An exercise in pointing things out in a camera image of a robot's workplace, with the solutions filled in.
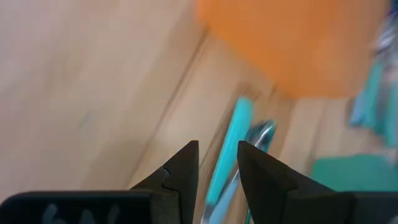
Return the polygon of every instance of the wooden floor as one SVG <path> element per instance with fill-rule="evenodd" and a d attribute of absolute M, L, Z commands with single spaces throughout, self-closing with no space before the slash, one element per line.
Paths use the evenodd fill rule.
<path fill-rule="evenodd" d="M 127 189 L 200 142 L 195 223 L 238 96 L 279 127 L 269 153 L 304 174 L 379 150 L 349 99 L 293 100 L 195 21 L 192 0 L 0 2 L 0 198 Z M 238 189 L 227 223 L 246 214 Z"/>

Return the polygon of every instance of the orange object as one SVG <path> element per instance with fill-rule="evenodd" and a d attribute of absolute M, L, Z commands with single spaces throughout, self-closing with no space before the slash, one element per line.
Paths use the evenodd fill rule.
<path fill-rule="evenodd" d="M 388 0 L 197 0 L 199 19 L 292 96 L 354 96 Z"/>

